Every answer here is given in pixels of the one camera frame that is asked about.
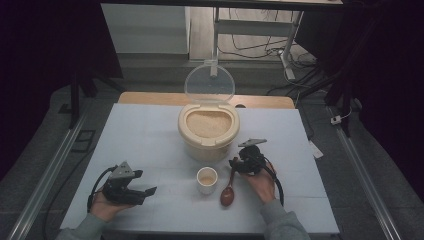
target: spoon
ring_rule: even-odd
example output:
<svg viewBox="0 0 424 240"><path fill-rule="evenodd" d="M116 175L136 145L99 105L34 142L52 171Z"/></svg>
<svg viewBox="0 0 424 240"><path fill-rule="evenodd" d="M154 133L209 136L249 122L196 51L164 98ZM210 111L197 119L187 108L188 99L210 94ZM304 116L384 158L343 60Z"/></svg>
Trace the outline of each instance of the spoon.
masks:
<svg viewBox="0 0 424 240"><path fill-rule="evenodd" d="M234 163L238 160L237 157L233 158ZM231 205L231 203L233 203L234 200L234 190L233 190L233 180L234 180L234 173L236 172L236 170L233 168L231 168L231 176L230 176L230 181L228 182L228 185L226 188L224 188L224 190L222 190L221 193L221 205L224 207L228 207Z"/></svg>

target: gray sleeve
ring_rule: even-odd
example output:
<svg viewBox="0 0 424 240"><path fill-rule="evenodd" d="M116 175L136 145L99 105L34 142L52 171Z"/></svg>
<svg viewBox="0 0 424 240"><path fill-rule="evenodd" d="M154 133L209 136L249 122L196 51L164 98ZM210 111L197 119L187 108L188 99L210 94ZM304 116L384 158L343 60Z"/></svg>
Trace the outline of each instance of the gray sleeve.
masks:
<svg viewBox="0 0 424 240"><path fill-rule="evenodd" d="M287 213L279 199L265 204L261 208L261 215L267 225L266 240L310 240L296 214L294 212Z"/></svg>
<svg viewBox="0 0 424 240"><path fill-rule="evenodd" d="M89 213L75 230L63 229L56 240L98 240L106 224L105 221Z"/></svg>

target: clear plastic lid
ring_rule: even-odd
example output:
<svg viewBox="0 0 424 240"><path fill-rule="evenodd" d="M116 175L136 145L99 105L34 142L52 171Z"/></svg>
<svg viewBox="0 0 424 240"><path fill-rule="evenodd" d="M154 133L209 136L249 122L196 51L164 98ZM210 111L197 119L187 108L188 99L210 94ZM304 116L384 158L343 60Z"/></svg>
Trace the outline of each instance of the clear plastic lid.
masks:
<svg viewBox="0 0 424 240"><path fill-rule="evenodd" d="M191 71L184 90L193 102L228 102L235 91L234 79L223 67L205 63Z"/></svg>

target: table surface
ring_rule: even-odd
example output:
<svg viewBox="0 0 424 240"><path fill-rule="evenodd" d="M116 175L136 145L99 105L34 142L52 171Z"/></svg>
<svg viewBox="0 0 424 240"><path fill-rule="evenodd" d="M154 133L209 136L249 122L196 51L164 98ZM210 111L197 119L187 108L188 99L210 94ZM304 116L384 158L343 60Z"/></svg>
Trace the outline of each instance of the table surface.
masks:
<svg viewBox="0 0 424 240"><path fill-rule="evenodd" d="M184 97L178 93L121 95L107 120L62 228L75 228L81 222L87 196L97 177L104 169L125 160L133 170L144 171L140 179L130 183L130 189L146 190L153 186L158 189L142 206L119 213L109 229L155 233L263 233L265 224L259 215L262 204L239 175L233 184L236 193L233 204L228 208L219 204L219 195L230 175L227 161L213 165L219 175L216 191L207 197L197 191L196 173L204 164L188 157L177 129L181 105L187 102ZM229 158L238 155L236 142L266 138L268 142L259 147L273 162L282 179L285 209L295 211L309 233L338 233L300 115L293 109L291 99L234 96L233 101L233 104L245 104L248 108L237 109L241 126ZM266 102L272 107L261 107L267 105Z"/></svg>
<svg viewBox="0 0 424 240"><path fill-rule="evenodd" d="M184 93L157 92L124 92L118 100L118 103L169 106L184 106L190 102L190 99ZM228 103L234 107L241 104L247 108L294 109L293 100L289 97L234 95Z"/></svg>

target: white cable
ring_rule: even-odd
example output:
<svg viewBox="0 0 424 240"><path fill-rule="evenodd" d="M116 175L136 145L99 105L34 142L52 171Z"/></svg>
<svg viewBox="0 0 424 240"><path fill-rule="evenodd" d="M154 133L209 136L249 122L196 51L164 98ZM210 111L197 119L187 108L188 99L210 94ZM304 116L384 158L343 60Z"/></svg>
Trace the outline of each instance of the white cable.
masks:
<svg viewBox="0 0 424 240"><path fill-rule="evenodd" d="M349 111L349 113L348 113L346 116L341 117L340 119L343 119L343 118L349 117L349 115L350 115L351 113L352 113L352 107L350 107L350 111Z"/></svg>
<svg viewBox="0 0 424 240"><path fill-rule="evenodd" d="M294 108L296 108L297 102L299 101L299 95L300 95L300 91L297 91L297 98L296 98L296 102L294 102Z"/></svg>
<svg viewBox="0 0 424 240"><path fill-rule="evenodd" d="M292 84L292 85L295 85L295 86L299 86L299 87L304 87L304 88L311 88L310 86L307 86L307 85L302 85L302 84L297 84L297 83L294 83L294 82L290 82L290 80L287 78L287 75L286 75L286 68L287 67L285 67L284 68L284 79L286 79L286 81L288 82L288 83L290 83L290 84Z"/></svg>

